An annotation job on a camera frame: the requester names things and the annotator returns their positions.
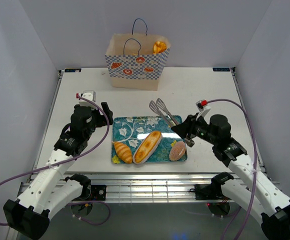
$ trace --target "floral pattern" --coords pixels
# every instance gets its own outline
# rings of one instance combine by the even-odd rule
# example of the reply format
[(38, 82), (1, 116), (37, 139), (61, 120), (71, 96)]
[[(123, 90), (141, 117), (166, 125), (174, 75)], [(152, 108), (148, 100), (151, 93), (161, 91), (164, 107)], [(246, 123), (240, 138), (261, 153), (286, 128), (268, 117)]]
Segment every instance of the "floral pattern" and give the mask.
[[(179, 123), (182, 122), (180, 116), (174, 116)], [(134, 154), (146, 136), (152, 131), (160, 131), (163, 139), (158, 145), (156, 151), (149, 157), (146, 163), (171, 162), (169, 154), (177, 141), (182, 141), (177, 135), (168, 136), (168, 133), (174, 133), (160, 116), (143, 117), (117, 117), (114, 119), (112, 141), (121, 142), (130, 147)], [(183, 162), (187, 159), (187, 153), (175, 162)], [(114, 145), (111, 150), (111, 161), (114, 164), (125, 164), (115, 152)]]

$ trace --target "white wall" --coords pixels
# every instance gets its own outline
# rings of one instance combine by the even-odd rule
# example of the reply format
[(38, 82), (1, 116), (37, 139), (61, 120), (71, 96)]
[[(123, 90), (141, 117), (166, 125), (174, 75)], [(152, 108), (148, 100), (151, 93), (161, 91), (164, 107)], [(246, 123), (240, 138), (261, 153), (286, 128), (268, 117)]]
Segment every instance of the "white wall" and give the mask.
[(269, 176), (290, 196), (290, 0), (273, 0), (237, 66)]
[[(271, 0), (20, 0), (51, 60), (104, 67), (112, 34), (144, 18), (148, 33), (168, 37), (167, 66), (236, 66)], [(142, 32), (142, 22), (136, 31)]]
[[(19, 0), (0, 1), (0, 182), (33, 167), (57, 73)], [(1, 222), (20, 184), (0, 188)], [(0, 240), (7, 230), (0, 226)]]

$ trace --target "metal tongs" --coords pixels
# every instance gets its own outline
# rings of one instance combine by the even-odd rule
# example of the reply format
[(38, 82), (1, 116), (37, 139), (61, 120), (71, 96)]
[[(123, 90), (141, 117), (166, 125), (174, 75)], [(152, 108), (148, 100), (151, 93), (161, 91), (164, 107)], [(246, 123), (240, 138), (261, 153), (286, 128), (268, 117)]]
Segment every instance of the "metal tongs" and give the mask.
[[(168, 126), (173, 127), (173, 126), (176, 126), (179, 124), (179, 122), (175, 119), (175, 117), (173, 117), (173, 115), (167, 109), (167, 107), (162, 99), (157, 98), (156, 103), (153, 100), (150, 101), (149, 108), (155, 114), (161, 116), (161, 118), (165, 121), (165, 123), (167, 123)], [(160, 111), (159, 108), (169, 116), (171, 121), (166, 116), (164, 116), (164, 114)]]

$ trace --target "bag handle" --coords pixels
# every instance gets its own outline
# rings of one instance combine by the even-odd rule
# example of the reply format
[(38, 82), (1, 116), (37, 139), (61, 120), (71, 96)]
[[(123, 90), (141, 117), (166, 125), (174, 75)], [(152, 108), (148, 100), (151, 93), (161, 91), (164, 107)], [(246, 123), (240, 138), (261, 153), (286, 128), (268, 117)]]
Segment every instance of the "bag handle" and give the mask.
[(133, 28), (131, 29), (131, 34), (132, 34), (132, 35), (134, 34), (134, 26), (135, 26), (135, 23), (136, 23), (137, 20), (142, 20), (142, 21), (145, 23), (145, 26), (146, 26), (146, 32), (145, 32), (145, 34), (146, 34), (146, 36), (147, 36), (147, 30), (148, 30), (148, 28), (147, 28), (147, 24), (146, 24), (146, 22), (145, 22), (143, 19), (141, 19), (141, 18), (136, 18), (136, 19), (135, 19), (134, 24), (133, 24)]
[(138, 49), (138, 55), (140, 55), (140, 50), (142, 48), (142, 45), (140, 44), (139, 41), (137, 41), (135, 38), (129, 38), (126, 40), (125, 44), (124, 44), (124, 48), (123, 48), (123, 56), (125, 56), (125, 46), (126, 46), (126, 43), (129, 41), (129, 40), (135, 40), (138, 44), (139, 44), (139, 49)]

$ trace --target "shopping bag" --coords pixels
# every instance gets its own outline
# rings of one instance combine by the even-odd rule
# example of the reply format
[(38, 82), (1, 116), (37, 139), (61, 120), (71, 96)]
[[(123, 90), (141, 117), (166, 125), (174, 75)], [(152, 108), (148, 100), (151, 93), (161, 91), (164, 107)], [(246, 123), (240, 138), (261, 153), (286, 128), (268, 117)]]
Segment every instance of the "shopping bag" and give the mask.
[[(171, 44), (161, 35), (134, 33), (114, 34), (109, 42), (105, 59), (111, 84), (119, 88), (157, 90), (160, 76), (164, 70)], [(159, 41), (166, 44), (166, 50), (153, 53), (154, 44)]]

